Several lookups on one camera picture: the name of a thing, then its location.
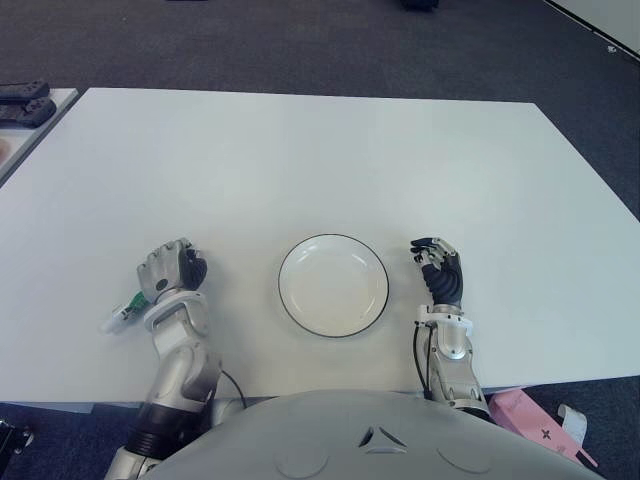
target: wall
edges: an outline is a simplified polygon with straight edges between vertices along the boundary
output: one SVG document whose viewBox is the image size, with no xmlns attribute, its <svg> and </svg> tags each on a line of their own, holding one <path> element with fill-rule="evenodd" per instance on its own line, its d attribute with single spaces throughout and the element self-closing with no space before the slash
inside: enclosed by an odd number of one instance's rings
<svg viewBox="0 0 640 480">
<path fill-rule="evenodd" d="M 632 50 L 640 51 L 640 0 L 554 0 Z"/>
</svg>

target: white plate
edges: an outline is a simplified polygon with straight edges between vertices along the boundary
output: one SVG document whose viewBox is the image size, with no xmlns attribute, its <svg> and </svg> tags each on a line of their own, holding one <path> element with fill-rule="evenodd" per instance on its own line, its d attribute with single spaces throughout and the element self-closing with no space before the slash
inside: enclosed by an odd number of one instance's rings
<svg viewBox="0 0 640 480">
<path fill-rule="evenodd" d="M 389 296 L 378 256 L 344 235 L 318 235 L 296 245 L 282 262 L 278 287 L 291 318 L 325 337 L 364 330 L 378 319 Z"/>
</svg>

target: robot forearm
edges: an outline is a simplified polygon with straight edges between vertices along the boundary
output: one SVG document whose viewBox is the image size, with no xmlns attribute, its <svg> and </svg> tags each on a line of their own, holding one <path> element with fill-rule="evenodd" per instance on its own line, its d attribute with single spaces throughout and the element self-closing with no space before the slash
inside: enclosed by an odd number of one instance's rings
<svg viewBox="0 0 640 480">
<path fill-rule="evenodd" d="M 433 400 L 489 419 L 489 408 L 472 368 L 473 348 L 468 335 L 473 324 L 460 309 L 462 269 L 457 252 L 438 238 L 412 242 L 434 306 L 422 305 L 418 326 L 431 329 L 424 346 L 428 359 L 426 385 Z"/>
<path fill-rule="evenodd" d="M 209 348 L 208 308 L 193 289 L 204 280 L 206 263 L 184 239 L 154 250 L 138 267 L 142 292 L 154 306 L 145 314 L 161 360 L 127 445 L 120 448 L 106 480 L 129 480 L 190 440 L 221 374 L 219 356 Z"/>
</svg>

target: black cable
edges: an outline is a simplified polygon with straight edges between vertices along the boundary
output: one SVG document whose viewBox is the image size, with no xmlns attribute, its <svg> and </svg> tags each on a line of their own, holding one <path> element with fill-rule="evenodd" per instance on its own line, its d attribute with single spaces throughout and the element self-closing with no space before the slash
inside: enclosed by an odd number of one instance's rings
<svg viewBox="0 0 640 480">
<path fill-rule="evenodd" d="M 413 331 L 413 361 L 416 363 L 416 370 L 418 371 L 418 377 L 420 377 L 420 383 L 422 384 L 422 396 L 427 398 L 427 384 L 422 376 L 422 369 L 420 368 L 420 361 L 418 360 L 418 330 L 420 327 L 416 325 L 416 329 Z"/>
<path fill-rule="evenodd" d="M 240 400 L 242 400 L 242 406 L 246 409 L 247 408 L 247 399 L 244 398 L 244 393 L 242 393 L 242 389 L 240 388 L 240 385 L 238 385 L 238 382 L 235 381 L 235 379 L 229 375 L 227 372 L 225 372 L 224 370 L 222 370 L 222 374 L 227 377 L 229 380 L 231 380 L 231 383 L 233 383 L 233 386 L 236 387 L 236 390 L 238 390 L 238 393 L 240 394 Z"/>
<path fill-rule="evenodd" d="M 429 339 L 427 340 L 427 361 L 426 361 L 426 373 L 429 375 L 429 357 L 431 356 L 431 333 L 433 332 L 432 327 L 429 328 Z M 418 360 L 418 330 L 420 327 L 416 324 L 416 329 L 413 332 L 413 361 L 416 364 L 416 370 L 418 371 L 418 376 L 420 377 L 420 383 L 422 384 L 422 395 L 425 400 L 431 400 L 431 390 L 427 383 L 425 382 L 424 376 L 422 375 L 422 369 L 420 368 L 420 361 Z"/>
</svg>

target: floor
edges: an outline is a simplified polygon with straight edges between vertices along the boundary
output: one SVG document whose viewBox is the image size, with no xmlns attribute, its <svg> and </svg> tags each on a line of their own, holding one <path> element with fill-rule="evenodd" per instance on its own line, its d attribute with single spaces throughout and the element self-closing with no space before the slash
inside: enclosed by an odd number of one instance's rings
<svg viewBox="0 0 640 480">
<path fill-rule="evenodd" d="M 542 0 L 441 0 L 433 13 L 399 0 L 0 0 L 0 12 L 0 83 L 534 102 L 640 218 L 640 63 Z M 640 478 L 638 378 L 530 392 L 549 412 L 587 413 L 606 478 Z M 100 478 L 133 414 L 0 405 L 40 432 L 5 478 Z"/>
</svg>

